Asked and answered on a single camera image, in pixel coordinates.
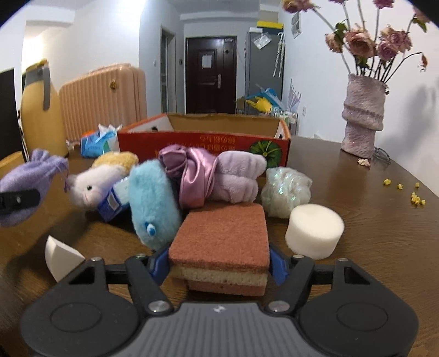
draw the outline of paper sign on door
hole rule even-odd
[[[212,68],[212,55],[204,55],[202,59],[203,69]]]

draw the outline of plush toy ear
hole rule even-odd
[[[76,184],[76,178],[78,175],[69,175],[67,176],[67,183],[70,187],[73,187]]]

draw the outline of purple drawstring pouch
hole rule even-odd
[[[68,160],[60,156],[51,156],[48,151],[35,149],[32,158],[11,172],[7,173],[0,180],[0,193],[17,192],[28,189],[36,189],[40,193],[41,201],[49,191],[53,177],[57,173],[63,175],[68,171]],[[12,212],[9,215],[0,215],[0,227],[15,226],[35,213],[37,207],[27,208]]]

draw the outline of satin bow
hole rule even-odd
[[[176,144],[162,149],[158,159],[169,178],[180,179],[180,208],[203,207],[213,190],[218,158],[203,148]]]

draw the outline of pink vase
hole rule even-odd
[[[370,159],[374,153],[375,132],[383,130],[385,84],[367,76],[349,74],[345,109],[347,121],[342,150]]]

